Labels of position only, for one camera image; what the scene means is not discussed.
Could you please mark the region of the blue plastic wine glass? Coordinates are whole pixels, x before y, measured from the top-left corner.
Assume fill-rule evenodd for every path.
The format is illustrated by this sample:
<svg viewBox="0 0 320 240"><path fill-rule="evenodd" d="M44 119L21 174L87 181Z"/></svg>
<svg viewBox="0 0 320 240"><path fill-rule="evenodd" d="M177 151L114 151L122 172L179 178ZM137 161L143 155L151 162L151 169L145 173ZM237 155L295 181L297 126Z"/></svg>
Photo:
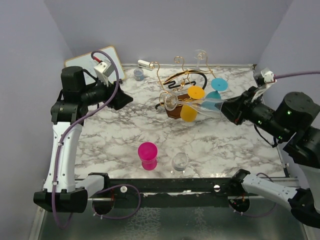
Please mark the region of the blue plastic wine glass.
<svg viewBox="0 0 320 240"><path fill-rule="evenodd" d="M213 91L209 92L205 98L206 99L215 99L221 100L221 92L224 92L228 89L228 82L223 78L214 78L210 83Z"/></svg>

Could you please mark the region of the yellow plastic wine glass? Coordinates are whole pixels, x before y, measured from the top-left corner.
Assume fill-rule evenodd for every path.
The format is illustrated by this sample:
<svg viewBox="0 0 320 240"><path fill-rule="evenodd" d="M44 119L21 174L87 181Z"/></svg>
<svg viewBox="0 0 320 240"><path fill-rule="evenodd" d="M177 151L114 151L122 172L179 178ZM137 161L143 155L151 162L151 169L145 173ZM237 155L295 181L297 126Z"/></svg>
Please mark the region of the yellow plastic wine glass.
<svg viewBox="0 0 320 240"><path fill-rule="evenodd" d="M199 86L191 86L187 90L188 100L184 100L180 111L180 118L185 122L193 122L198 112L196 110L197 100L205 96L205 91Z"/></svg>

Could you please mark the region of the clear wine glass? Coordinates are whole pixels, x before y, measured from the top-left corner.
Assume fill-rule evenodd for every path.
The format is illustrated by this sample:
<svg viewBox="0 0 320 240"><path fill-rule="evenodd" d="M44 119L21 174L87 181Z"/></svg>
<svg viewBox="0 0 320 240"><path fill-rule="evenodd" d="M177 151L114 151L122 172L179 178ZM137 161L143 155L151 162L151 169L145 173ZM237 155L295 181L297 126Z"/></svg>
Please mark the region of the clear wine glass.
<svg viewBox="0 0 320 240"><path fill-rule="evenodd" d="M200 63L207 59L207 52L202 49L197 49L194 52L194 58L197 60L195 70L200 70Z"/></svg>

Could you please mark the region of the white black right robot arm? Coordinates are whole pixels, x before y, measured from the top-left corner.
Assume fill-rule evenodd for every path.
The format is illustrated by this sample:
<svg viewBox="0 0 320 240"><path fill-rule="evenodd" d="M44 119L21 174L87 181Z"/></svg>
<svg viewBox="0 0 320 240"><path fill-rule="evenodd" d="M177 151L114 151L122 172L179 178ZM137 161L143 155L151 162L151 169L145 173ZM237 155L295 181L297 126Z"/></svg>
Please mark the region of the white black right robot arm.
<svg viewBox="0 0 320 240"><path fill-rule="evenodd" d="M287 93L276 110L254 98L256 87L238 97L229 98L215 107L230 122L241 125L244 121L272 135L283 150L304 172L309 187L285 187L264 180L240 169L229 181L230 191L240 196L255 194L285 208L301 223L320 227L320 130L312 126L320 106L303 92Z"/></svg>

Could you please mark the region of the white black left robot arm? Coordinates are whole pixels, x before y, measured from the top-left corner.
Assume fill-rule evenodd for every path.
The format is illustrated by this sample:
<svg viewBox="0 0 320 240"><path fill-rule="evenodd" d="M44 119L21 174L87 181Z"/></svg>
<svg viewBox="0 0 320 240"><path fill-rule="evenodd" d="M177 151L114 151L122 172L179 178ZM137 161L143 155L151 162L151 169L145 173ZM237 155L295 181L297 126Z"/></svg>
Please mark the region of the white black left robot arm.
<svg viewBox="0 0 320 240"><path fill-rule="evenodd" d="M91 173L83 181L75 181L75 160L84 117L89 106L104 103L117 111L134 99L116 82L105 85L96 79L86 84L86 73L80 66L62 69L62 90L50 110L53 123L50 167L43 190L33 195L34 203L48 212L83 213L89 197L97 194L103 198L111 190L106 173Z"/></svg>

